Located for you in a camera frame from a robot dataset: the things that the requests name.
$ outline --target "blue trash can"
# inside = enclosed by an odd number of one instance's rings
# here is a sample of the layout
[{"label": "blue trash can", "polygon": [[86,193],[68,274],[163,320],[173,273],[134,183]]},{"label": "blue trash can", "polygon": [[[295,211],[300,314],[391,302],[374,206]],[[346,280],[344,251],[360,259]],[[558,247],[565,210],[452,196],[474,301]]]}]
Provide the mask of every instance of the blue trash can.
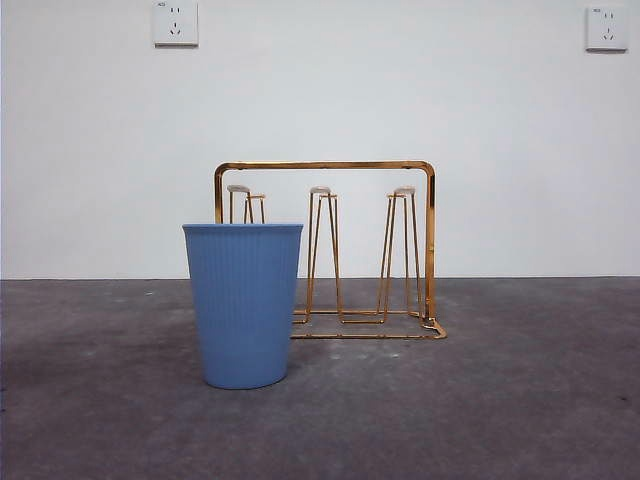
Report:
[{"label": "blue trash can", "polygon": [[295,302],[301,224],[184,225],[205,381],[281,380]]}]

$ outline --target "floor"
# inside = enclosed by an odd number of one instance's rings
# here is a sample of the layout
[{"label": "floor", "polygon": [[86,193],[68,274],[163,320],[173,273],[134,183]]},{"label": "floor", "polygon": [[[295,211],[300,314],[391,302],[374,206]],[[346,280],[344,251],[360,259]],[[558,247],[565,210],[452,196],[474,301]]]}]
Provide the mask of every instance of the floor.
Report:
[{"label": "floor", "polygon": [[2,478],[640,478],[640,278],[437,295],[446,340],[297,340],[283,381],[226,391],[187,281],[3,282]]}]

